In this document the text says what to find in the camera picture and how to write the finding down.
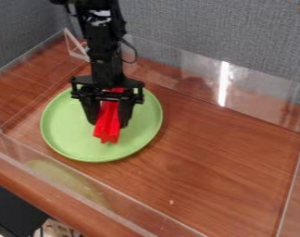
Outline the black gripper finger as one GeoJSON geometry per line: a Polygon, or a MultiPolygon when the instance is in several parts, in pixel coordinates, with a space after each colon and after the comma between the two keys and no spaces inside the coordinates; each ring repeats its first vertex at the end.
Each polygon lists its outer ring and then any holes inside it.
{"type": "Polygon", "coordinates": [[[120,122],[120,128],[123,129],[128,125],[128,121],[132,116],[134,103],[131,101],[120,101],[118,105],[118,116],[120,122]]]}
{"type": "Polygon", "coordinates": [[[100,102],[92,96],[84,96],[80,98],[80,105],[83,107],[87,121],[94,125],[100,109],[100,102]]]}

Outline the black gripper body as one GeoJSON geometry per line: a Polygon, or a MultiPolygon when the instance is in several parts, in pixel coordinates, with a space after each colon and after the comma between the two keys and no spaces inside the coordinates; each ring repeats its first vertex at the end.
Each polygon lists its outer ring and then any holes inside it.
{"type": "Polygon", "coordinates": [[[114,83],[94,81],[91,76],[78,76],[71,78],[70,83],[71,97],[80,102],[130,101],[132,104],[143,103],[144,83],[126,76],[114,83]]]}

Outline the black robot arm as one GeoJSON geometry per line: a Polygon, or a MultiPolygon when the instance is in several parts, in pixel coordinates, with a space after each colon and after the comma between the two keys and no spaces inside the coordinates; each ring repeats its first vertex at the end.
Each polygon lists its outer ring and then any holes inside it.
{"type": "Polygon", "coordinates": [[[75,5],[75,17],[87,41],[91,74],[74,76],[70,80],[71,97],[78,99],[90,124],[102,118],[102,105],[118,106],[114,115],[124,128],[132,117],[134,105],[143,103],[144,83],[127,78],[123,72],[122,44],[134,49],[124,40],[124,19],[119,0],[48,0],[54,5],[75,5]]]}

